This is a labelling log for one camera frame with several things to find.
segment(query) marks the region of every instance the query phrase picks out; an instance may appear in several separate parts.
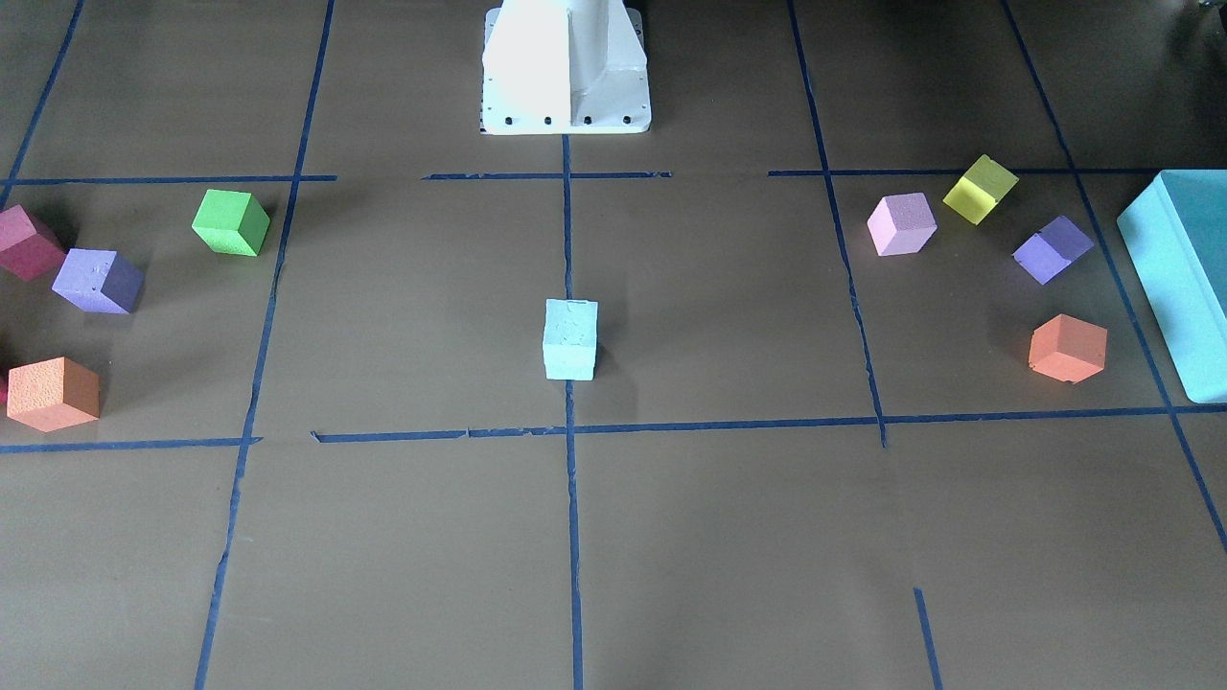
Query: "cube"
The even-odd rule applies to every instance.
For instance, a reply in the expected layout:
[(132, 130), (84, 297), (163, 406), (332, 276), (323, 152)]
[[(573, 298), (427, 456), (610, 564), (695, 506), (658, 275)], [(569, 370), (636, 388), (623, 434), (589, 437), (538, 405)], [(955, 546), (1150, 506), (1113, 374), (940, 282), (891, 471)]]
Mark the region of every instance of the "cube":
[(545, 377), (555, 381), (591, 381), (596, 367), (596, 302), (546, 300)]
[(1117, 225), (1185, 395), (1227, 403), (1227, 171), (1162, 171)]
[(58, 357), (9, 372), (9, 419), (49, 433), (98, 419), (98, 374)]
[(1044, 376), (1077, 383), (1103, 371), (1107, 354), (1108, 329), (1059, 314), (1032, 334), (1027, 361)]
[(879, 257), (914, 254), (937, 232), (923, 192), (882, 196), (867, 225)]
[(247, 192), (209, 189), (191, 230), (218, 254), (255, 257), (269, 231), (269, 215)]
[(0, 266), (29, 281), (64, 263), (55, 233), (20, 205), (0, 212)]
[(1091, 247), (1094, 247), (1094, 242), (1074, 221), (1056, 216), (1018, 247), (1014, 260), (1027, 269), (1040, 285), (1048, 285), (1049, 280), (1090, 252)]
[(145, 275), (117, 252), (70, 249), (52, 291), (83, 312), (130, 314)]
[(1014, 173), (993, 158), (980, 156), (958, 178), (944, 201), (972, 225), (980, 225), (984, 216), (1005, 199), (1015, 184), (1018, 184), (1018, 178)]

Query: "vertical blue line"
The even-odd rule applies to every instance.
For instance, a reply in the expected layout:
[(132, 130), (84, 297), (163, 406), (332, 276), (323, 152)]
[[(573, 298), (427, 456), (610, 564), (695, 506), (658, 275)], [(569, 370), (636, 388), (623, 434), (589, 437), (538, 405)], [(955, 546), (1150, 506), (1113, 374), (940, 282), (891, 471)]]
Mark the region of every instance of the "vertical blue line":
[(567, 300), (574, 300), (571, 282), (571, 136), (562, 135), (562, 255), (566, 263), (563, 286)]
[(47, 99), (52, 96), (52, 88), (55, 87), (55, 79), (60, 75), (60, 68), (64, 66), (64, 58), (69, 53), (69, 45), (72, 43), (72, 36), (76, 33), (77, 21), (81, 18), (81, 10), (83, 7), (85, 0), (77, 0), (76, 7), (72, 9), (72, 20), (69, 21), (69, 28), (64, 32), (64, 41), (60, 43), (60, 52), (55, 55), (55, 64), (52, 65), (52, 74), (47, 76), (47, 83), (43, 85), (43, 93), (38, 97), (38, 106), (34, 107), (34, 114), (29, 118), (29, 126), (26, 128), (26, 136), (21, 140), (21, 147), (17, 150), (17, 157), (12, 162), (12, 168), (9, 169), (9, 180), (5, 183), (4, 192), (0, 192), (0, 209), (9, 201), (9, 193), (12, 192), (12, 182), (17, 179), (17, 173), (21, 172), (22, 163), (26, 162), (29, 142), (34, 139), (34, 129), (38, 126), (39, 118), (43, 117), (43, 108), (47, 107)]
[(269, 355), (269, 343), (272, 338), (272, 319), (277, 309), (277, 284), (281, 280), (281, 269), (286, 262), (286, 246), (290, 241), (290, 228), (294, 220), (294, 209), (298, 205), (298, 185), (302, 180), (303, 163), (307, 160), (307, 142), (310, 139), (310, 125), (315, 113), (315, 97), (319, 95), (319, 82), (324, 74), (324, 55), (328, 52), (328, 39), (333, 27), (333, 9), (335, 0), (328, 0), (328, 10), (324, 14), (324, 28), (320, 33), (319, 52), (315, 55), (315, 74), (312, 77), (310, 95), (307, 98), (307, 113), (303, 115), (302, 135), (298, 138), (298, 158), (294, 163), (293, 182), (290, 183), (290, 199), (286, 203), (286, 217), (281, 223), (281, 242), (277, 246), (277, 260), (272, 270), (272, 286), (269, 289), (269, 304), (264, 313), (264, 329), (260, 334), (260, 349), (255, 359), (255, 372), (252, 376), (252, 401), (248, 405), (247, 417), (243, 421), (243, 441), (239, 446), (238, 459), (234, 464), (234, 483), (231, 485), (229, 517), (226, 524), (226, 546), (222, 557), (217, 561), (217, 572), (213, 576), (213, 594), (209, 603), (209, 618), (205, 621), (205, 635), (200, 645), (200, 659), (196, 663), (195, 690), (204, 690), (209, 675), (209, 661), (212, 656), (213, 636), (217, 632), (217, 618), (221, 611), (222, 592), (226, 586), (226, 571), (229, 567), (231, 548), (234, 545), (234, 525), (238, 522), (238, 506), (242, 497), (240, 485), (247, 474), (248, 451), (254, 442), (252, 436), (255, 428), (255, 411), (260, 403), (260, 387), (264, 382), (264, 365)]
[(912, 593), (917, 598), (917, 614), (920, 616), (920, 634), (924, 635), (924, 649), (929, 654), (929, 674), (933, 675), (933, 690), (942, 690), (941, 667), (937, 665), (937, 647), (933, 643), (933, 629), (929, 627), (929, 608), (924, 603), (924, 592), (919, 587)]
[(571, 497), (571, 659), (574, 690), (584, 690), (584, 625), (579, 605), (579, 496), (575, 486), (575, 384), (567, 382), (567, 494)]
[(1022, 29), (1018, 27), (1018, 22), (1014, 17), (1014, 11), (1010, 9), (1009, 0), (1001, 0), (1001, 9), (1005, 11), (1005, 17), (1010, 22), (1014, 37), (1018, 42), (1018, 49), (1022, 50), (1022, 59), (1027, 63), (1027, 71), (1031, 72), (1031, 80), (1036, 85), (1036, 91), (1039, 92), (1039, 99), (1044, 106), (1044, 112), (1048, 113), (1048, 120), (1052, 123), (1053, 130), (1056, 134), (1056, 142), (1060, 145), (1061, 152), (1065, 155), (1065, 165), (1074, 176), (1074, 183), (1077, 185), (1079, 194), (1082, 196), (1082, 206), (1086, 209), (1086, 214), (1091, 219), (1091, 227), (1094, 228), (1094, 237), (1099, 242), (1099, 250), (1103, 253), (1103, 258), (1108, 264), (1108, 271), (1112, 274), (1112, 281), (1115, 284), (1117, 293), (1120, 295), (1120, 301), (1125, 306), (1125, 313), (1129, 316), (1129, 323), (1134, 328), (1134, 335), (1137, 336), (1137, 343), (1141, 345), (1142, 355), (1146, 356), (1146, 365), (1151, 370), (1151, 377), (1155, 379), (1155, 386), (1158, 388), (1158, 394), (1163, 400), (1163, 406), (1167, 408), (1167, 415), (1172, 421), (1172, 430), (1175, 432), (1175, 438), (1180, 443), (1180, 451), (1184, 453), (1184, 460), (1188, 463), (1189, 471), (1193, 473), (1193, 479), (1198, 485), (1198, 490), (1201, 492), (1201, 502), (1205, 503), (1206, 512), (1210, 513), (1210, 522), (1214, 524), (1215, 532), (1218, 534), (1218, 543), (1222, 545), (1223, 551), (1227, 551), (1227, 530), (1223, 528), (1223, 521), (1218, 514), (1218, 508), (1215, 507), (1214, 496), (1210, 495), (1210, 489), (1206, 486), (1206, 481), (1201, 475), (1201, 468), (1198, 464), (1196, 457), (1193, 454), (1193, 448), (1189, 446), (1189, 441), (1184, 436), (1184, 427), (1180, 425), (1180, 417), (1177, 414), (1174, 405), (1172, 405), (1172, 398), (1167, 393), (1167, 387), (1163, 384), (1163, 377), (1160, 374), (1158, 366), (1155, 363), (1155, 356), (1151, 352), (1150, 345), (1146, 343), (1146, 334), (1142, 331), (1141, 322), (1137, 319), (1137, 312), (1134, 309), (1134, 303), (1129, 298), (1125, 284), (1120, 279), (1120, 271), (1117, 269), (1117, 262), (1113, 260), (1112, 252), (1108, 249), (1103, 228), (1099, 226), (1099, 219), (1096, 216), (1094, 209), (1091, 206), (1091, 198), (1086, 193), (1086, 185), (1082, 184), (1082, 176), (1079, 172), (1077, 166), (1074, 165), (1074, 153), (1070, 151), (1069, 141), (1066, 141), (1065, 134), (1061, 131), (1061, 125), (1056, 120), (1056, 110), (1053, 109), (1052, 101), (1048, 99), (1048, 92), (1044, 91), (1044, 85), (1039, 81), (1039, 71), (1036, 70), (1036, 63), (1031, 59), (1031, 50), (1027, 49), (1027, 42), (1022, 38)]
[(860, 300), (856, 297), (856, 281), (852, 274), (852, 260), (848, 258), (848, 244), (844, 242), (843, 222), (839, 220), (839, 203), (836, 200), (836, 185), (831, 177), (831, 165), (827, 162), (827, 146), (822, 139), (822, 124), (818, 120), (818, 106), (814, 97), (814, 83), (810, 80), (810, 66), (805, 59), (805, 47), (801, 44), (801, 27), (796, 21), (796, 5), (788, 0), (788, 16), (793, 22), (793, 41), (796, 43), (796, 59), (801, 65), (801, 80), (805, 82), (805, 97), (810, 104), (810, 120), (814, 123), (814, 139), (818, 145), (818, 160), (822, 162), (822, 178), (827, 184), (827, 201), (831, 204), (831, 219), (836, 226), (836, 241), (839, 243), (839, 258), (843, 259), (848, 274), (848, 297), (852, 301), (852, 313), (856, 318), (860, 331), (860, 346), (865, 355), (865, 374), (869, 377), (869, 393), (874, 399), (874, 415), (877, 416), (877, 433), (886, 447), (886, 420), (882, 414), (882, 399), (877, 393), (877, 377), (874, 376), (874, 359), (869, 354), (869, 336), (865, 334), (865, 319), (860, 313)]

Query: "green cube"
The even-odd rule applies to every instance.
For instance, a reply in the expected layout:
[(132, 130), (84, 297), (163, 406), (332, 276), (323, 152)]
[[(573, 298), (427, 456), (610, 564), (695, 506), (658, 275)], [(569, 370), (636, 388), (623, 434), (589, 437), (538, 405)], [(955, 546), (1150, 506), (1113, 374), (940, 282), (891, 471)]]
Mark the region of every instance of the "green cube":
[(218, 254), (255, 257), (269, 232), (269, 215), (247, 192), (210, 189), (191, 230)]

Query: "white metal bracket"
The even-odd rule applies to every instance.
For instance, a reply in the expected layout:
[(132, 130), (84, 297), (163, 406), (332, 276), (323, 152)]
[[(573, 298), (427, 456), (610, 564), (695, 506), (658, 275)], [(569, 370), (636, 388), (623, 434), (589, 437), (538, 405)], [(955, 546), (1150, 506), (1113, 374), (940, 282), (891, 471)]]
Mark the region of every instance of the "white metal bracket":
[(486, 14), (487, 134), (636, 134), (652, 124), (643, 17), (622, 0), (504, 0)]

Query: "magenta cube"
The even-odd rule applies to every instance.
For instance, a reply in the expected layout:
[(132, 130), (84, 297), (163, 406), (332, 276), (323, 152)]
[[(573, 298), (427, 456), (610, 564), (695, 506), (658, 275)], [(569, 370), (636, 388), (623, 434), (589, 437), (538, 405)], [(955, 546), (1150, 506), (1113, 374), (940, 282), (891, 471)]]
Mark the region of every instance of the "magenta cube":
[(937, 231), (923, 192), (882, 196), (869, 216), (869, 235), (879, 257), (914, 254)]
[(20, 205), (0, 212), (0, 266), (34, 280), (64, 263), (64, 249), (38, 219)]
[(1040, 285), (1048, 285), (1049, 280), (1090, 252), (1091, 247), (1094, 247), (1094, 242), (1074, 221), (1056, 216), (1018, 247), (1014, 260), (1027, 269)]
[(83, 312), (130, 314), (145, 275), (115, 252), (72, 249), (52, 290)]

